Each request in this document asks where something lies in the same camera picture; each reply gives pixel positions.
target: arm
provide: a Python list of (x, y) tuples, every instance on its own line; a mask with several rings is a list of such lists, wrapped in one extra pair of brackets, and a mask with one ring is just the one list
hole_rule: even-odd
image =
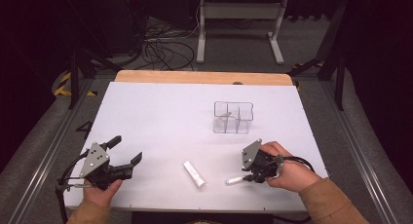
[(115, 193), (122, 185), (122, 180), (116, 180), (105, 191), (97, 187), (84, 188), (83, 200), (79, 207), (70, 215), (67, 224), (101, 224), (108, 223), (110, 204)]
[[(277, 142), (261, 146), (262, 151), (277, 156), (292, 156)], [(304, 165), (284, 161), (278, 178), (267, 178), (272, 187), (296, 192), (315, 223), (368, 223), (347, 196), (329, 178), (321, 179)]]

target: metal stand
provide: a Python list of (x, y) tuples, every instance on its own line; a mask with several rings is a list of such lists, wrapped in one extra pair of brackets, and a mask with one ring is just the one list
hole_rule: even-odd
[(92, 59), (115, 70), (116, 72), (122, 70), (122, 67), (119, 67), (118, 65), (106, 60), (101, 56), (98, 56), (97, 54), (87, 49), (75, 49), (72, 55), (70, 56), (70, 84), (72, 96), (70, 100), (69, 109), (72, 109), (79, 99), (79, 69), (81, 70), (83, 76), (86, 79), (93, 79), (94, 75), (96, 74), (94, 66), (91, 63)]
[(268, 33), (277, 64), (283, 64), (282, 52), (277, 36), (282, 24), (287, 0), (281, 3), (213, 3), (201, 0), (200, 3), (200, 37), (198, 40), (197, 63), (203, 63), (206, 47), (205, 19), (275, 19), (276, 25)]
[(316, 58), (302, 64), (296, 64), (297, 68), (292, 69), (287, 72), (289, 76), (295, 76), (301, 72), (315, 66), (321, 61), (325, 61), (324, 65), (319, 71), (318, 77), (321, 81), (327, 81), (331, 78), (334, 71), (337, 69), (337, 80), (336, 80), (336, 89), (335, 89), (335, 101), (337, 107), (340, 110), (343, 110), (342, 106), (342, 97), (343, 97), (343, 85), (344, 85), (344, 46), (336, 42), (337, 32), (340, 28), (340, 22), (343, 18), (343, 15), (346, 11), (347, 0), (342, 0), (331, 19), (330, 25), (325, 32), (325, 36), (322, 39), (319, 50), (316, 54)]

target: wooden edge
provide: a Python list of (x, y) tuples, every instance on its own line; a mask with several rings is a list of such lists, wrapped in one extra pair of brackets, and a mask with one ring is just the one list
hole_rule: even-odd
[(115, 82), (221, 85), (232, 85), (237, 82), (244, 85), (293, 85), (291, 77), (287, 74), (152, 70), (122, 70), (116, 75)]

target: white plastic tube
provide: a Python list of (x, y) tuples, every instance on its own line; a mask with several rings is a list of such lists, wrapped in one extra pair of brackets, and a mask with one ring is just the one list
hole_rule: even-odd
[(206, 185), (204, 180), (201, 178), (201, 176), (197, 173), (197, 171), (192, 167), (192, 164), (190, 162), (185, 162), (183, 166), (186, 168), (188, 171), (189, 175), (191, 175), (192, 180), (194, 180), (195, 185), (197, 185), (198, 188), (202, 188)]
[(244, 181), (245, 180), (243, 180), (243, 177), (236, 177), (236, 178), (230, 178), (230, 179), (226, 180), (225, 184), (230, 186), (230, 185), (241, 183), (241, 182), (244, 182)]

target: transparent organizer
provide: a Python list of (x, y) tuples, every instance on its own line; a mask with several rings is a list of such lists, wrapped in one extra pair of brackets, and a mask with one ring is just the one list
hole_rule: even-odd
[(215, 101), (213, 132), (247, 134), (254, 117), (252, 109), (250, 102)]

